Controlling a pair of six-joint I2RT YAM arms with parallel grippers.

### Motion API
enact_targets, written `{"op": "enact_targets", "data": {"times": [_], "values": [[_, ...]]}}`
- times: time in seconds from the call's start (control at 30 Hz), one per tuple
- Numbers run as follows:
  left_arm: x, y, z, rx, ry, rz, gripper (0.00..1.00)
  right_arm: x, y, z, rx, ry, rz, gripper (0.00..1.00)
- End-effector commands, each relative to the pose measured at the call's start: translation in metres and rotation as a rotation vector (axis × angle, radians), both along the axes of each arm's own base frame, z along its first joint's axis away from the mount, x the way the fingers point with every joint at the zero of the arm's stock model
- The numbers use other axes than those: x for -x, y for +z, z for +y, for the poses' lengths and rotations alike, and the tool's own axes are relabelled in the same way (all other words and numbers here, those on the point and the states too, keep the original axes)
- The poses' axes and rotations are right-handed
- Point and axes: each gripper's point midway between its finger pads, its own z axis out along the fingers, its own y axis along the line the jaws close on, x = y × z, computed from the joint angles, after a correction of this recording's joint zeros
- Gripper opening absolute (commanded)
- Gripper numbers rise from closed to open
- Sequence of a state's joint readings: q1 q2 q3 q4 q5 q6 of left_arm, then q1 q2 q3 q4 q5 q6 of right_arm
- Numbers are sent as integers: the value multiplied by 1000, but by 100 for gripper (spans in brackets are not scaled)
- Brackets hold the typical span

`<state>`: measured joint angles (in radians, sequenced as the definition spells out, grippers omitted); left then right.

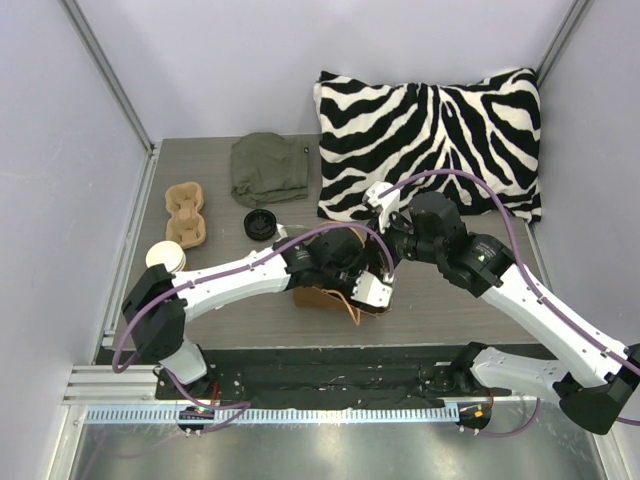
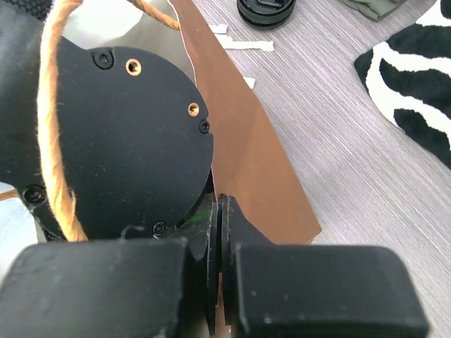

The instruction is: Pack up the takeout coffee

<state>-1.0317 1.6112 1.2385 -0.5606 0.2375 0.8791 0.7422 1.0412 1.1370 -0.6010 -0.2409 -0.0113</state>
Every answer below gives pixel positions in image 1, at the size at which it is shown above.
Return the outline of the brown paper bag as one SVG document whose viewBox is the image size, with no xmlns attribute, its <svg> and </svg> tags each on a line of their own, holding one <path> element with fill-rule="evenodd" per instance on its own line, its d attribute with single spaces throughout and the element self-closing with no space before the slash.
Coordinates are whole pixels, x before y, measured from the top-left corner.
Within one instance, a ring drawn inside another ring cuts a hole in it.
<svg viewBox="0 0 640 480">
<path fill-rule="evenodd" d="M 357 277 L 369 271 L 382 278 L 395 277 L 397 260 L 384 244 L 383 235 L 374 225 L 325 221 L 311 231 L 301 246 L 313 261 L 310 278 L 293 290 L 294 304 L 299 308 L 343 312 L 354 324 L 361 318 L 378 318 L 387 310 L 374 309 L 350 299 Z"/>
</svg>

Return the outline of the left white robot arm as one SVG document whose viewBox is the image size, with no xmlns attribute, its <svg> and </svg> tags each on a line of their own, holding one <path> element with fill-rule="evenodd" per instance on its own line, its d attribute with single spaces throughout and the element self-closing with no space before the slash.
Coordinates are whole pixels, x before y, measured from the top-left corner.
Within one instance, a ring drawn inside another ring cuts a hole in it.
<svg viewBox="0 0 640 480">
<path fill-rule="evenodd" d="M 144 270 L 122 303 L 124 337 L 134 352 L 114 359 L 122 372 L 153 362 L 169 371 L 190 398 L 205 397 L 213 375 L 204 355 L 186 335 L 189 322 L 228 304 L 264 294 L 311 287 L 351 298 L 367 264 L 366 242 L 353 227 L 327 224 L 300 235 L 282 236 L 244 258 L 200 270 L 173 272 L 157 263 Z"/>
</svg>

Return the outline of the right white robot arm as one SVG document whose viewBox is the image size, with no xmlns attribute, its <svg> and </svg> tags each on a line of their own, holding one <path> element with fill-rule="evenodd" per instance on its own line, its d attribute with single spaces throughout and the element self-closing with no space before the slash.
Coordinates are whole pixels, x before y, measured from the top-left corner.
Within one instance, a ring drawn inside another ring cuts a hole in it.
<svg viewBox="0 0 640 480">
<path fill-rule="evenodd" d="M 508 315 L 551 354 L 540 360 L 470 343 L 451 380 L 465 395 L 506 389 L 557 405 L 576 425 L 604 435 L 639 385 L 639 348 L 595 328 L 549 291 L 515 246 L 467 231 L 457 206 L 427 192 L 399 212 L 399 194 L 385 187 L 370 202 L 396 259 L 433 264 L 452 285 Z"/>
</svg>

